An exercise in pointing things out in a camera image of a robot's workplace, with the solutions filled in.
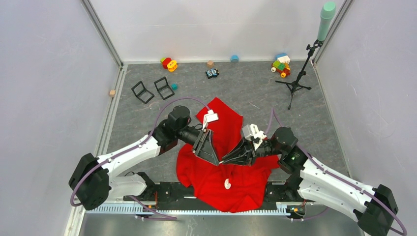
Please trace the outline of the round orange brooch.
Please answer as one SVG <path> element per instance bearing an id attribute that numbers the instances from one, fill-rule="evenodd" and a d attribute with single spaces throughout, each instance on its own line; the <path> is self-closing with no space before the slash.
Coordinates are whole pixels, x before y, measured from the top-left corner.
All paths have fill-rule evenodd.
<path id="1" fill-rule="evenodd" d="M 231 188 L 231 186 L 232 185 L 231 185 L 229 179 L 228 178 L 225 179 L 225 181 L 224 181 L 224 187 L 225 187 L 225 189 L 229 190 Z"/>

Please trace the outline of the red t-shirt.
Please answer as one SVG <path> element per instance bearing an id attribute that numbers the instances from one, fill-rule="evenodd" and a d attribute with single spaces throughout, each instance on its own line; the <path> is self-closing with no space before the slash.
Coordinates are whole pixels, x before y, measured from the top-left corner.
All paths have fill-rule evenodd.
<path id="1" fill-rule="evenodd" d="M 243 117 L 219 98 L 208 107 L 218 114 L 208 124 L 213 131 L 214 148 L 219 158 L 235 148 L 241 140 Z M 241 212 L 260 208 L 265 187 L 273 169 L 279 168 L 278 156 L 259 158 L 252 166 L 214 166 L 194 155 L 192 145 L 185 144 L 178 153 L 177 177 L 181 184 L 194 188 L 194 196 L 217 210 Z"/>

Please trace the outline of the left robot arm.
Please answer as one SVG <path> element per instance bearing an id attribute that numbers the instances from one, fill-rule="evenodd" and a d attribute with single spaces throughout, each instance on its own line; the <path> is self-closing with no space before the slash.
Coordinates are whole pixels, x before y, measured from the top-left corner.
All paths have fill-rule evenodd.
<path id="1" fill-rule="evenodd" d="M 208 129 L 208 124 L 218 119 L 218 114 L 209 109 L 203 116 L 202 127 L 192 127 L 189 126 L 190 110 L 185 106 L 176 106 L 166 119 L 157 123 L 142 139 L 98 157 L 91 153 L 85 154 L 69 180 L 73 190 L 71 205 L 93 210 L 109 197 L 133 195 L 145 201 L 151 199 L 154 196 L 152 184 L 147 183 L 139 174 L 130 177 L 122 177 L 120 174 L 145 160 L 166 153 L 179 140 L 191 145 L 192 153 L 198 158 L 219 166 L 213 131 Z"/>

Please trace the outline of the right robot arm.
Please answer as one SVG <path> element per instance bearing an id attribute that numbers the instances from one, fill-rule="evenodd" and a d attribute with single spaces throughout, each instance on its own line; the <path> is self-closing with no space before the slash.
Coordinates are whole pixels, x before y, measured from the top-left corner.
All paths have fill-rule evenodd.
<path id="1" fill-rule="evenodd" d="M 393 192 L 383 184 L 373 187 L 351 179 L 303 151 L 289 127 L 276 129 L 271 138 L 246 135 L 221 163 L 250 166 L 257 160 L 281 155 L 278 164 L 290 176 L 284 195 L 291 201 L 300 197 L 336 210 L 355 222 L 370 236 L 386 236 L 398 213 Z"/>

